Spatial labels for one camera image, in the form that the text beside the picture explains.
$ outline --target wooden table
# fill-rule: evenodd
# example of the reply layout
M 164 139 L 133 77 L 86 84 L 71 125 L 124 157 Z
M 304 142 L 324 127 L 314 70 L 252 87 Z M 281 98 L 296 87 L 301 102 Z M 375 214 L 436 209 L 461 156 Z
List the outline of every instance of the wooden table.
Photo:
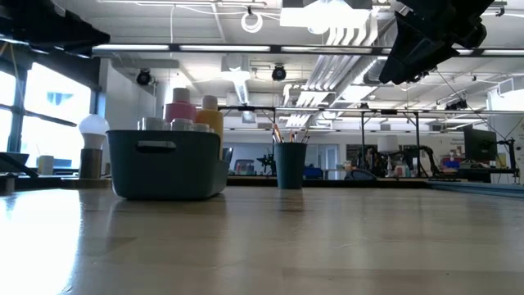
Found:
M 425 189 L 0 197 L 0 294 L 521 295 L 524 201 Z

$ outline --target security camera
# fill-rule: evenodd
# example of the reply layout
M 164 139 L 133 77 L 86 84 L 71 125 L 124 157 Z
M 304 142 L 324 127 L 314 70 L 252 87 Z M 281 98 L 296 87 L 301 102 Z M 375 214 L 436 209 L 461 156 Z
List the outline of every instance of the security camera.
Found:
M 286 79 L 286 70 L 284 70 L 284 65 L 277 64 L 273 70 L 271 78 L 273 78 L 273 81 L 277 82 L 284 81 Z
M 137 83 L 142 86 L 153 85 L 156 82 L 155 77 L 151 76 L 150 69 L 141 69 L 137 76 Z

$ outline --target gray cup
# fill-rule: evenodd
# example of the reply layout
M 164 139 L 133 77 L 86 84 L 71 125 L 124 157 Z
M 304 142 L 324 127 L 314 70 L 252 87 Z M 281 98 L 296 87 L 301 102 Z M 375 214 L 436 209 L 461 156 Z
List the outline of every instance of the gray cup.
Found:
M 304 178 L 305 143 L 275 144 L 278 187 L 283 189 L 301 189 Z

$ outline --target white wall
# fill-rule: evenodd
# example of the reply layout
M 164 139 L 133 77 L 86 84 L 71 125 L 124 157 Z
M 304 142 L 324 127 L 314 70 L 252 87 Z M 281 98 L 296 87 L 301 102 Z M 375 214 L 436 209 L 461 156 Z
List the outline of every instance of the white wall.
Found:
M 100 85 L 106 94 L 105 114 L 111 129 L 136 129 L 138 120 L 155 116 L 156 98 L 140 88 L 136 82 L 115 70 L 109 60 L 102 60 Z M 110 162 L 109 144 L 103 146 L 102 169 Z
M 377 144 L 378 137 L 384 134 L 365 134 L 366 144 Z M 415 134 L 400 134 L 399 144 L 417 144 Z M 225 143 L 271 143 L 271 133 L 264 131 L 246 132 L 246 131 L 224 131 Z M 346 144 L 361 144 L 362 139 L 360 134 L 346 134 L 346 133 L 311 133 L 309 143 L 317 144 L 337 144 L 339 153 L 339 162 L 343 163 L 346 160 Z M 449 151 L 455 150 L 457 146 L 461 146 L 464 151 L 464 139 L 461 134 L 421 134 L 420 144 L 433 149 L 437 160 L 440 156 L 448 156 Z M 429 170 L 429 159 L 423 158 L 422 165 Z

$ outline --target ceiling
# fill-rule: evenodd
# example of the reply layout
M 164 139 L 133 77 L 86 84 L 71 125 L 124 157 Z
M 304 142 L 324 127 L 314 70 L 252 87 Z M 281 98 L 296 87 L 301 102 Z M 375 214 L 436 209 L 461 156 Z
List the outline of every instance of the ceiling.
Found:
M 83 19 L 100 30 L 111 34 L 113 43 L 243 43 L 243 44 L 324 44 L 328 34 L 315 35 L 306 28 L 281 27 L 278 20 L 264 17 L 262 29 L 258 33 L 247 33 L 241 27 L 242 15 L 214 15 L 198 13 L 176 7 L 173 9 L 170 32 L 171 7 L 145 7 L 132 3 L 102 3 L 98 0 L 55 0 L 62 7 L 78 13 Z M 263 12 L 279 13 L 280 0 L 267 1 L 268 8 Z M 211 13 L 209 7 L 195 7 Z M 219 13 L 244 11 L 244 8 L 216 8 Z M 524 15 L 524 0 L 508 0 L 508 14 Z M 391 11 L 379 15 L 379 29 L 392 18 Z M 485 16 L 483 23 L 488 29 L 488 37 L 483 47 L 513 47 L 524 45 L 524 18 L 512 16 Z M 131 60 L 174 59 L 187 72 L 196 95 L 214 94 L 224 97 L 233 93 L 233 83 L 220 79 L 221 59 L 224 54 L 174 53 L 152 54 L 134 53 L 118 57 Z M 249 54 L 251 79 L 247 81 L 250 93 L 280 93 L 284 83 L 273 82 L 271 73 L 275 63 L 282 63 L 287 70 L 287 79 L 307 80 L 317 63 L 318 56 Z M 472 107 L 483 107 L 487 88 L 494 87 L 518 73 L 524 73 L 524 59 L 521 58 L 456 58 L 439 65 L 442 76 L 433 73 L 420 84 L 384 85 L 374 91 L 371 107 L 434 107 L 436 101 L 447 98 L 454 91 L 467 90 L 468 101 Z M 151 69 L 160 80 L 173 78 L 169 69 Z

